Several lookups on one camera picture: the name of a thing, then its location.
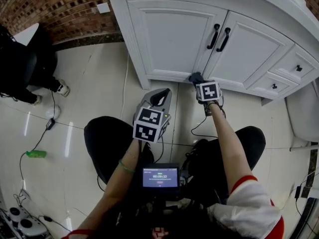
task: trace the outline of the wall outlet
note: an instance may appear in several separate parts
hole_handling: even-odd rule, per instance
[[[107,2],[98,4],[98,10],[100,13],[110,12],[110,8]]]
[[[24,189],[22,189],[21,195],[22,195],[22,197],[31,200],[31,197],[30,197],[29,193],[27,193]]]

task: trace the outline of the green bracelet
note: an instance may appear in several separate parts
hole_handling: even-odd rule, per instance
[[[123,164],[122,164],[122,159],[119,160],[119,165],[122,166],[125,170],[131,172],[131,173],[135,173],[135,170],[131,170],[127,167],[125,167]]]

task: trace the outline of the display screen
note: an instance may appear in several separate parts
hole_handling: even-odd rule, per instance
[[[144,168],[143,187],[175,188],[177,187],[177,168]]]

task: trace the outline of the green plug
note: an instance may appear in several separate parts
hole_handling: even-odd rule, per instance
[[[42,150],[32,150],[32,151],[26,151],[25,152],[26,155],[28,157],[42,157],[42,158],[45,158],[46,156],[46,151],[42,151]]]

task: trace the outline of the drawer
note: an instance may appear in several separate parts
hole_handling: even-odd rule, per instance
[[[247,90],[277,98],[297,87],[298,84],[279,75],[267,72]]]
[[[300,84],[319,76],[319,63],[295,44],[269,71]]]

